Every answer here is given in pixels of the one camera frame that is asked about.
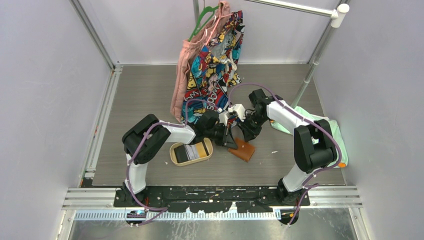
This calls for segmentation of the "beige oval card tray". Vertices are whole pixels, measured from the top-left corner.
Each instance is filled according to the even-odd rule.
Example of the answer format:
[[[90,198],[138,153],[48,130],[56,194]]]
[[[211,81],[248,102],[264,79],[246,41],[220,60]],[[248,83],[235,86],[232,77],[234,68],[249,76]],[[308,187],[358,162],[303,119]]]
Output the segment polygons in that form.
[[[178,167],[207,161],[212,157],[214,148],[209,138],[189,145],[180,142],[173,144],[169,149],[171,161]]]

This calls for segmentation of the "brown leather card holder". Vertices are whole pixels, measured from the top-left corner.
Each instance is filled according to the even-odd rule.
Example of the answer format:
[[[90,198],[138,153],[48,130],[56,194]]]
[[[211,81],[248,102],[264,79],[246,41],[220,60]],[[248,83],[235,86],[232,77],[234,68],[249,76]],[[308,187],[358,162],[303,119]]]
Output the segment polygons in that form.
[[[237,145],[237,149],[229,148],[228,151],[237,158],[245,162],[249,162],[253,154],[255,153],[255,146],[251,145],[248,142],[245,142],[244,140],[238,137],[235,138],[235,143]]]

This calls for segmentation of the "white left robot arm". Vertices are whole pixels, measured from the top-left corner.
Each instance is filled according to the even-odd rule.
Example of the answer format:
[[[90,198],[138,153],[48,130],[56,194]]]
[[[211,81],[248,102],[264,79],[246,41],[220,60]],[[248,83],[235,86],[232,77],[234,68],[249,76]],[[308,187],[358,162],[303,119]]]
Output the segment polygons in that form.
[[[149,114],[127,131],[122,137],[127,157],[126,200],[135,207],[145,202],[148,163],[166,143],[172,143],[170,157],[179,167],[208,160],[212,143],[238,149],[231,124],[219,117],[217,111],[208,110],[195,123],[175,124]]]

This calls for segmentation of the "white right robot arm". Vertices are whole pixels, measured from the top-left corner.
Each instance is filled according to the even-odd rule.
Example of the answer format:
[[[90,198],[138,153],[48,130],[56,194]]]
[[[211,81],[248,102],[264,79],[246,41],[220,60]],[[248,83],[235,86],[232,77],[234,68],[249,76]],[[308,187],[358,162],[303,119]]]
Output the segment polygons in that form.
[[[324,169],[337,160],[330,123],[324,119],[312,120],[287,106],[284,100],[265,95],[262,89],[254,90],[248,97],[253,111],[238,123],[246,142],[254,140],[263,124],[270,120],[293,135],[295,164],[276,188],[279,202],[291,205],[304,192],[305,181],[312,178],[315,170]]]

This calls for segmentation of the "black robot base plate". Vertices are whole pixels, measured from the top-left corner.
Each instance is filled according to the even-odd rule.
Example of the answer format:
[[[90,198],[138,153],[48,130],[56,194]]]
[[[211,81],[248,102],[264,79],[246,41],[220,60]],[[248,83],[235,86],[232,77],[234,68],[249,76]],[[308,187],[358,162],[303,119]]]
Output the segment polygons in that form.
[[[170,213],[225,213],[235,206],[238,213],[267,213],[273,207],[309,206],[309,196],[302,192],[285,198],[276,186],[147,186],[133,199],[126,187],[117,188],[114,207],[139,207],[144,204]]]

